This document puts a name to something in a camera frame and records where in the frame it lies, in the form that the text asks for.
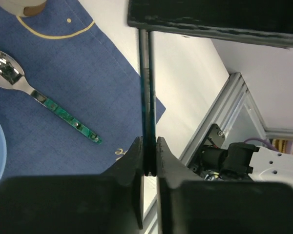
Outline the metal spoon teal handle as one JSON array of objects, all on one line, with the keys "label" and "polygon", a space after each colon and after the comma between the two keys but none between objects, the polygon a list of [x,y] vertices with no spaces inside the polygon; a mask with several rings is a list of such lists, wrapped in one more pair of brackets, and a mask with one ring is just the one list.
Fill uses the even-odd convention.
[{"label": "metal spoon teal handle", "polygon": [[83,123],[73,117],[52,99],[46,97],[41,92],[33,88],[25,77],[25,72],[18,62],[0,50],[0,88],[8,90],[18,90],[30,95],[46,109],[54,113],[63,121],[76,129],[83,136],[96,144],[101,144],[102,139],[94,131],[86,127]]}]

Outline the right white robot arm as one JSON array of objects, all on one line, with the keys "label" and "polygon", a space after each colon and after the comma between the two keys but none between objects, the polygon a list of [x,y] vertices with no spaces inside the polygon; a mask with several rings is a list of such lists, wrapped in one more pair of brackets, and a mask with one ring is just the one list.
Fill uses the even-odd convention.
[{"label": "right white robot arm", "polygon": [[[156,176],[155,85],[152,33],[164,32],[248,44],[293,48],[293,0],[131,0],[127,23],[138,30],[144,171]],[[293,155],[215,139],[201,144],[187,167],[189,178],[278,182],[293,187]]]}]

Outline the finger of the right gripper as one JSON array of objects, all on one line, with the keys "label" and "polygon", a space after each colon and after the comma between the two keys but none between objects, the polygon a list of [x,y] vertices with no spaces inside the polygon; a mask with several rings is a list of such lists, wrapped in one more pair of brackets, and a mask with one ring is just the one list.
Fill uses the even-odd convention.
[{"label": "finger of the right gripper", "polygon": [[130,27],[293,48],[293,0],[130,0]]}]

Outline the small metal cup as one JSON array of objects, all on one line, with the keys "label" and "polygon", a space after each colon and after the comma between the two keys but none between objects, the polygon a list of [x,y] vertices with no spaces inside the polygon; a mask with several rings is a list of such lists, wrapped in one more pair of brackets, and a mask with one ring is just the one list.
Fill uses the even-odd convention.
[{"label": "small metal cup", "polygon": [[0,7],[19,17],[36,16],[43,11],[47,0],[0,0]]}]

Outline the blue cloth placemat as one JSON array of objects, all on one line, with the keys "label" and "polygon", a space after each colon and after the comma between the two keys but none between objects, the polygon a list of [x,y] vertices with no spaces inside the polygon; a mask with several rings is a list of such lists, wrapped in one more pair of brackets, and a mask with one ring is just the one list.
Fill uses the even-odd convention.
[{"label": "blue cloth placemat", "polygon": [[140,77],[76,0],[23,23],[0,7],[0,50],[28,82],[96,132],[97,145],[29,95],[0,88],[5,177],[99,174],[142,135]]}]

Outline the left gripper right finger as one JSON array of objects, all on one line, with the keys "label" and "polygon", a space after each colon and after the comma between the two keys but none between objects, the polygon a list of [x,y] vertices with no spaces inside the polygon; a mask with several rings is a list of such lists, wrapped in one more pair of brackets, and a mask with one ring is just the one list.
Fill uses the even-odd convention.
[{"label": "left gripper right finger", "polygon": [[159,137],[156,146],[161,234],[293,234],[293,187],[282,182],[206,181]]}]

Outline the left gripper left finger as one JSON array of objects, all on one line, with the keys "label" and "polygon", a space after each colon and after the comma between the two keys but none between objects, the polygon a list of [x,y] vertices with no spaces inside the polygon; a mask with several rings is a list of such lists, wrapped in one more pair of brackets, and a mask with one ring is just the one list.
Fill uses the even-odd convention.
[{"label": "left gripper left finger", "polygon": [[99,175],[19,176],[0,184],[0,234],[137,234],[143,144]]}]

